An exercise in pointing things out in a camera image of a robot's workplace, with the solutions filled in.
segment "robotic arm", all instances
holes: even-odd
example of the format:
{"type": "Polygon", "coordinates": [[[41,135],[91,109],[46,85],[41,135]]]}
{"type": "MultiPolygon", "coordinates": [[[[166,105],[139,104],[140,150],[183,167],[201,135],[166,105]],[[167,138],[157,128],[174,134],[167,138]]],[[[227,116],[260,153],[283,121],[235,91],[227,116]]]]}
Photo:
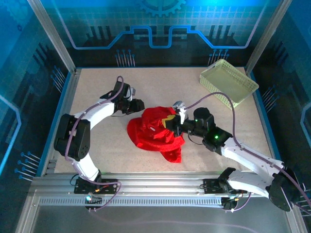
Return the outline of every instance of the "robotic arm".
{"type": "Polygon", "coordinates": [[[201,137],[203,145],[209,151],[233,159],[255,172],[255,174],[241,172],[229,167],[217,181],[212,183],[204,181],[204,187],[210,188],[205,193],[213,189],[216,189],[216,192],[222,190],[227,193],[232,191],[241,193],[245,190],[269,198],[274,205],[284,211],[292,210],[294,204],[299,201],[300,193],[293,183],[271,164],[284,169],[297,183],[298,179],[291,169],[284,166],[282,161],[269,158],[240,142],[241,147],[239,147],[230,133],[216,126],[214,116],[207,108],[197,108],[193,112],[194,120],[187,117],[183,102],[175,103],[173,108],[177,115],[168,116],[162,120],[162,123],[165,128],[174,132],[174,136],[188,133],[201,137]]]}
{"type": "Polygon", "coordinates": [[[54,142],[55,150],[59,151],[61,155],[65,156],[66,147],[68,145],[69,136],[73,133],[73,139],[70,144],[68,158],[71,160],[72,165],[80,174],[80,178],[87,180],[101,182],[101,173],[99,169],[94,165],[90,155],[90,131],[100,121],[108,116],[113,115],[117,111],[122,111],[123,114],[131,114],[143,110],[144,103],[142,100],[133,99],[135,95],[135,89],[131,88],[129,84],[117,81],[113,91],[100,97],[97,103],[103,102],[120,93],[111,101],[103,104],[98,104],[91,110],[82,111],[75,115],[64,114],[58,126],[56,138],[54,142]],[[81,120],[78,122],[76,130],[71,132],[74,123],[78,118],[84,114],[81,120]]]}

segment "yellow plastic basket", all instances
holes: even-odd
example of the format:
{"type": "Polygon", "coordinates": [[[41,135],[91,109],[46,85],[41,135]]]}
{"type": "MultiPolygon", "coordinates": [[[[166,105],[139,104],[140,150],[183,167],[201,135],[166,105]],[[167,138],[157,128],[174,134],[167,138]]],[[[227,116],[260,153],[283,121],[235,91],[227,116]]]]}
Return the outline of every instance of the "yellow plastic basket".
{"type": "MultiPolygon", "coordinates": [[[[201,73],[200,84],[210,92],[220,91],[227,94],[232,100],[234,108],[259,88],[257,83],[224,59],[210,65],[201,73]]],[[[215,96],[231,109],[226,97],[215,96]]]]}

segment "gear graphic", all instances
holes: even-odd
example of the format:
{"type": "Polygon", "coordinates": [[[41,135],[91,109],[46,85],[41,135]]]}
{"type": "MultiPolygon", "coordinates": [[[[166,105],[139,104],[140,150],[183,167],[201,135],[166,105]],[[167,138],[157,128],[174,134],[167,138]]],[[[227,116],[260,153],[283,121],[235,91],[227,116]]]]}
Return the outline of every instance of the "gear graphic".
{"type": "Polygon", "coordinates": [[[138,5],[141,10],[151,13],[152,16],[158,15],[162,17],[163,15],[169,16],[169,13],[174,14],[176,10],[181,9],[181,4],[185,4],[185,0],[138,0],[138,5]]]}
{"type": "Polygon", "coordinates": [[[18,24],[23,24],[23,21],[28,16],[28,3],[26,0],[0,0],[0,7],[1,4],[6,7],[10,16],[18,24]]]}

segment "red fabric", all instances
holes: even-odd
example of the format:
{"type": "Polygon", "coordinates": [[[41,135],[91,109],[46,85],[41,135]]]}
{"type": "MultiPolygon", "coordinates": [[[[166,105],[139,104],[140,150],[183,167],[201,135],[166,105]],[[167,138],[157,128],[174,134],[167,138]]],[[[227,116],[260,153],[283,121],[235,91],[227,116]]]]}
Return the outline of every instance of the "red fabric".
{"type": "Polygon", "coordinates": [[[140,118],[130,120],[127,133],[138,148],[159,151],[169,162],[181,163],[180,147],[185,141],[182,136],[174,137],[162,124],[162,119],[174,114],[173,108],[147,108],[140,118]]]}

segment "blue glass wall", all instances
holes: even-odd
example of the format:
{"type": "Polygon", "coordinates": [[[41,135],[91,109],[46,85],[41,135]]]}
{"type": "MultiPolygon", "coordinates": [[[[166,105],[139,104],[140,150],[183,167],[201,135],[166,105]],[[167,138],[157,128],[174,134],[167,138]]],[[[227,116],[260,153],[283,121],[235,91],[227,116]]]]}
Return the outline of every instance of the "blue glass wall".
{"type": "Polygon", "coordinates": [[[0,22],[0,232],[10,233],[68,71],[27,1],[0,1],[0,22]]]}
{"type": "Polygon", "coordinates": [[[294,0],[255,66],[277,148],[311,188],[311,4],[294,0]]]}
{"type": "Polygon", "coordinates": [[[44,0],[77,67],[246,65],[278,0],[44,0]]]}

